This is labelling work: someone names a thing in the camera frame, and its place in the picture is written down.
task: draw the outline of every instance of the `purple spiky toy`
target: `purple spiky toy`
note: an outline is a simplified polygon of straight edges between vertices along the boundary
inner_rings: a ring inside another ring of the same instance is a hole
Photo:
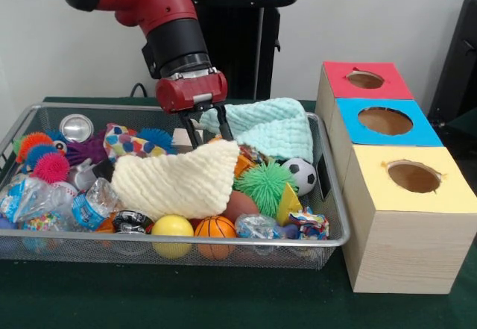
[[[103,147],[105,130],[98,132],[85,142],[71,142],[68,144],[66,158],[70,166],[79,165],[86,159],[91,159],[92,163],[100,163],[107,159],[106,151]]]

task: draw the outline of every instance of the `colorful polka dot toy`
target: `colorful polka dot toy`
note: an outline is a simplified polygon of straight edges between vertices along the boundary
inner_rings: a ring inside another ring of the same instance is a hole
[[[166,150],[136,136],[134,130],[117,124],[108,124],[104,137],[104,149],[110,161],[114,163],[118,157],[130,154],[138,157],[155,157],[167,154]]]

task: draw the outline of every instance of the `stacked wooden boxes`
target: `stacked wooden boxes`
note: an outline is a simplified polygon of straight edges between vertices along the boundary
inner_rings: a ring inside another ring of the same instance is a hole
[[[477,198],[394,65],[325,62],[316,113],[350,214],[353,290],[448,293]]]

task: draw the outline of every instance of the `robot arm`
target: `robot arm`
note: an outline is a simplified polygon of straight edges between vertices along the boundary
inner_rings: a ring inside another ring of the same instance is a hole
[[[160,78],[156,92],[162,108],[178,112],[191,137],[200,144],[189,114],[215,107],[222,137],[232,139],[222,102],[227,97],[224,75],[212,67],[193,0],[66,0],[78,10],[113,10],[122,25],[139,26],[148,44],[150,73]]]

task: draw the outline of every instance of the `soccer ball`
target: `soccer ball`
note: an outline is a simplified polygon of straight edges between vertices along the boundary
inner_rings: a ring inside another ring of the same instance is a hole
[[[292,173],[297,183],[298,195],[303,196],[313,190],[317,176],[315,167],[304,159],[294,158],[286,161],[282,166]]]

